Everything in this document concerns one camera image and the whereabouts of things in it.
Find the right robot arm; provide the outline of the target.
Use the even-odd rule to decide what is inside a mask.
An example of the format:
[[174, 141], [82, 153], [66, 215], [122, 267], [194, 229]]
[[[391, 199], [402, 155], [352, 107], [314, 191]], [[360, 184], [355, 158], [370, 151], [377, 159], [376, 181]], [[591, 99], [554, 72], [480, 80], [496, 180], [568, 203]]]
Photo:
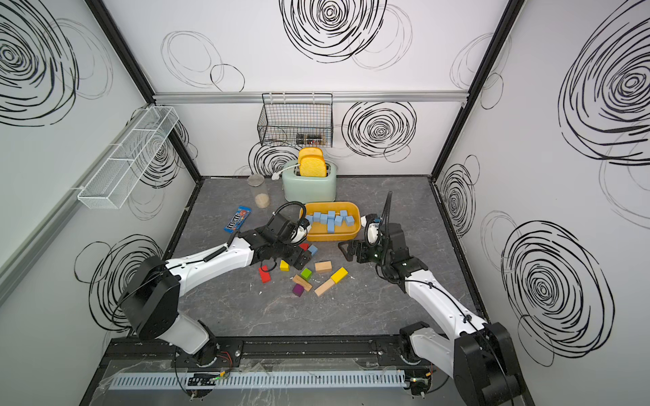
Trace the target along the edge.
[[398, 223], [374, 223], [363, 240], [341, 242], [349, 262], [372, 263], [377, 275], [414, 299], [441, 328], [413, 324], [401, 333], [405, 359], [426, 360], [451, 380], [467, 405], [514, 403], [526, 382], [510, 333], [475, 315], [411, 255]]

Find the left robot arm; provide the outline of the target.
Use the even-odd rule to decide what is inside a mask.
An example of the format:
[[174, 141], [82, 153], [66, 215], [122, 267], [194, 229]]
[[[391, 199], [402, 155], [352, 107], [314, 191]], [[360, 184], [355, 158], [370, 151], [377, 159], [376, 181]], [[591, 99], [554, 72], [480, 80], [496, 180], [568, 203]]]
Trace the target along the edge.
[[311, 230], [306, 216], [292, 221], [279, 212], [263, 226], [234, 232], [229, 240], [195, 255], [164, 260], [145, 259], [118, 299], [118, 310], [141, 340], [162, 339], [188, 355], [218, 348], [213, 334], [179, 310], [191, 290], [227, 272], [270, 260], [299, 269], [311, 260], [301, 248]]

